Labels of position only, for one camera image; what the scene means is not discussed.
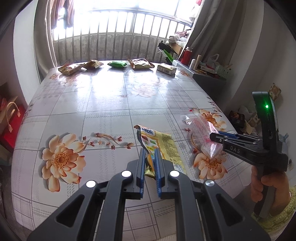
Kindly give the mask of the person's right hand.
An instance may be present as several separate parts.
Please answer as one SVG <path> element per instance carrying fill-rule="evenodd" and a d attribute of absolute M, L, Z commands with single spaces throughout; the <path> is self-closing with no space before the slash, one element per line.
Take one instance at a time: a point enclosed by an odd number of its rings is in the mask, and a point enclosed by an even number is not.
<path fill-rule="evenodd" d="M 251 199 L 259 202 L 263 199 L 263 186 L 273 186 L 275 188 L 275 197 L 270 208 L 270 215 L 276 216 L 280 214 L 289 204 L 291 200 L 290 187 L 287 175 L 284 172 L 275 172 L 262 176 L 259 181 L 257 177 L 258 171 L 255 166 L 251 168 Z"/>

